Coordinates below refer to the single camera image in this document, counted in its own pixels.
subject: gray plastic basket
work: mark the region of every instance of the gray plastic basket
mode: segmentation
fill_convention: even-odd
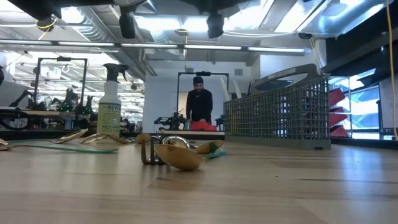
[[[288,87],[225,102],[226,140],[330,149],[328,77],[318,75],[316,67],[306,66],[307,77]],[[302,69],[286,71],[274,74],[268,81],[303,73]]]

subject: trigger spray head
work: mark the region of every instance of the trigger spray head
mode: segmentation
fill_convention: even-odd
[[[106,81],[118,82],[119,73],[123,74],[123,78],[127,81],[126,70],[129,70],[128,65],[118,65],[114,63],[106,63],[104,67],[108,70],[106,74]]]

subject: bottle label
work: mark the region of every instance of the bottle label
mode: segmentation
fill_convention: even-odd
[[[100,103],[98,105],[97,133],[119,136],[120,112],[120,104]]]

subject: cleaning spray bottle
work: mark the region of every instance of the cleaning spray bottle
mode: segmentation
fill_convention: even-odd
[[[104,86],[105,95],[99,99],[98,104],[97,133],[113,134],[119,137],[122,103],[118,97],[118,76],[119,73],[122,73],[123,78],[127,81],[126,70],[129,67],[113,63],[106,63],[104,67],[108,70],[108,74]]]

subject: red object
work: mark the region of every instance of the red object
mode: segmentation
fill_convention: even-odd
[[[334,114],[335,112],[344,112],[344,109],[342,107],[330,109],[329,124],[331,127],[347,118],[347,114]]]
[[[335,106],[338,102],[346,98],[341,88],[329,92],[329,106]]]
[[[205,121],[192,121],[190,129],[191,130],[199,130],[199,131],[216,131],[217,127],[215,125],[211,125]]]
[[[348,137],[347,131],[344,129],[343,125],[336,125],[330,129],[331,137]]]

